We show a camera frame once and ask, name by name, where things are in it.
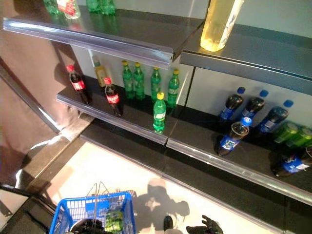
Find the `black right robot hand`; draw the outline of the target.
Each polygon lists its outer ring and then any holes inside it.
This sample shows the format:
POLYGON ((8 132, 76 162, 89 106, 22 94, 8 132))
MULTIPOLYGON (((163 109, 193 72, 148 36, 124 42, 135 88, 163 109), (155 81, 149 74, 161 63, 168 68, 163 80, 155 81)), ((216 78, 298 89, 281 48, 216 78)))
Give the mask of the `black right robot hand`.
POLYGON ((202 223, 204 226, 187 226, 186 231, 189 234, 223 234, 222 228, 219 224, 208 218, 205 215, 202 215, 202 223))

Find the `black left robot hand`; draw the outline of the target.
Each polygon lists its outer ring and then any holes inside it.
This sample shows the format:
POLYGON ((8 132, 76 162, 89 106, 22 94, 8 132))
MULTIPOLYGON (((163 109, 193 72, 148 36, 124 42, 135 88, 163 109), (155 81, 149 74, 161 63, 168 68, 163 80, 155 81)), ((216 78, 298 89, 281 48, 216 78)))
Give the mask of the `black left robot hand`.
POLYGON ((71 227, 70 232, 74 234, 103 234, 104 228, 100 220, 82 219, 71 227))

